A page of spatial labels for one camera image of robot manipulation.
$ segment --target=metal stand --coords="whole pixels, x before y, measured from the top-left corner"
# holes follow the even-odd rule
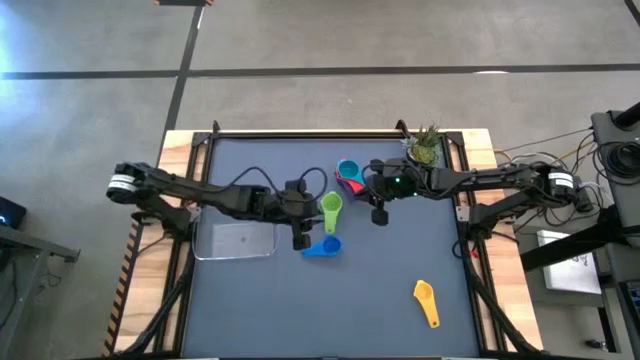
[[[0,329],[0,359],[5,359],[22,312],[38,293],[40,280],[47,273],[49,256],[57,255],[66,262],[76,262],[80,250],[69,249],[7,226],[0,226],[0,250],[0,269],[5,269],[4,278],[9,282],[1,287],[2,291],[9,289],[2,295],[0,308],[0,317],[6,318]]]
[[[51,255],[58,255],[64,258],[66,262],[76,262],[78,256],[80,256],[80,250],[69,249],[7,226],[0,226],[0,245],[3,247],[8,245],[9,247],[43,250],[51,253]]]
[[[610,243],[629,245],[625,236],[633,234],[636,228],[623,228],[616,207],[610,206],[602,211],[597,224],[521,254],[522,267],[524,271],[531,271],[592,252]]]

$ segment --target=wooden table frame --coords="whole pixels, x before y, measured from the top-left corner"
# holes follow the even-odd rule
[[[497,166],[493,147],[486,129],[442,130],[447,134],[445,155],[448,165],[456,170],[494,168]],[[158,167],[169,173],[195,180],[208,181],[213,161],[213,143],[217,138],[400,138],[398,130],[262,130],[224,131],[214,126],[211,131],[170,131],[167,133]],[[460,194],[456,202],[460,205],[474,203],[491,204],[504,197],[502,190],[478,191]],[[180,201],[167,198],[173,206]],[[510,225],[498,224],[496,230],[513,235]],[[145,251],[138,259],[139,249],[162,237],[159,224],[132,224],[129,242],[125,250],[122,271],[116,290],[113,310],[103,356],[126,349],[147,325],[158,309],[163,297],[175,279],[181,274],[189,253],[189,243],[164,239]],[[520,262],[517,245],[510,239],[494,236],[477,244],[478,259],[474,267],[493,293],[503,311],[514,326],[536,348],[542,348],[540,333],[535,320],[526,278]],[[166,327],[159,333],[147,351],[169,351],[179,355],[186,318],[189,292],[172,308]],[[488,309],[481,299],[471,292],[471,303],[476,316],[476,334],[481,350],[512,351],[513,345],[497,330]]]

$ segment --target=wooden plank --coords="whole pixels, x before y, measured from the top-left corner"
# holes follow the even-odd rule
[[[465,139],[465,147],[469,165],[471,168],[487,169],[496,167],[496,160],[493,153],[491,138],[487,129],[442,129],[441,131],[461,131]],[[184,176],[186,174],[187,162],[191,150],[191,139],[194,132],[192,130],[176,130],[169,131],[163,144],[162,155],[159,167],[177,175]],[[389,133],[392,131],[380,130],[229,130],[221,131],[225,134],[246,134],[246,133],[303,133],[303,132],[340,132],[340,133]],[[200,178],[201,169],[204,162],[204,151],[198,154],[196,161],[196,178]],[[491,204],[504,197],[502,190],[479,191],[476,192],[476,200],[478,203]],[[173,205],[178,205],[177,199],[170,200]],[[497,231],[505,234],[513,235],[511,226],[499,224]],[[144,244],[151,243],[162,236],[159,225],[145,228],[141,247]],[[515,243],[509,239],[494,236],[486,242],[487,252],[489,256],[491,273],[496,288],[498,303],[504,309],[516,328],[522,335],[535,347],[542,348],[542,340],[538,330],[538,325],[533,312],[533,306],[529,296],[527,283],[520,262],[518,248]],[[120,332],[116,339],[116,350],[125,349],[137,337],[139,332],[148,324],[155,310],[160,305],[162,297],[162,289],[164,287],[166,269],[169,262],[171,251],[171,241],[165,240],[145,251],[140,258],[136,260],[135,268],[132,274],[131,288],[124,309],[123,320],[120,326]],[[184,261],[186,253],[181,253],[181,262]],[[491,328],[490,315],[486,306],[481,304],[481,315],[483,319],[483,327],[487,336],[489,348],[495,348],[495,338]],[[168,327],[165,338],[165,348],[169,348],[175,334],[175,321],[177,317],[177,306],[171,311],[168,319]]]

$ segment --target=yellow measuring spoon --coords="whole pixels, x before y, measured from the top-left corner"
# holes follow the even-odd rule
[[[415,289],[413,289],[413,296],[418,299],[422,310],[427,316],[427,322],[432,328],[440,326],[440,318],[438,317],[438,309],[436,309],[436,298],[433,294],[433,288],[424,280],[418,280]]]

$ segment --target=clear plastic container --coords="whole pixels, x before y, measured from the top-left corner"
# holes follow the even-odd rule
[[[198,260],[227,260],[269,256],[277,246],[276,227],[273,224],[242,222],[215,224],[210,243],[200,238]]]

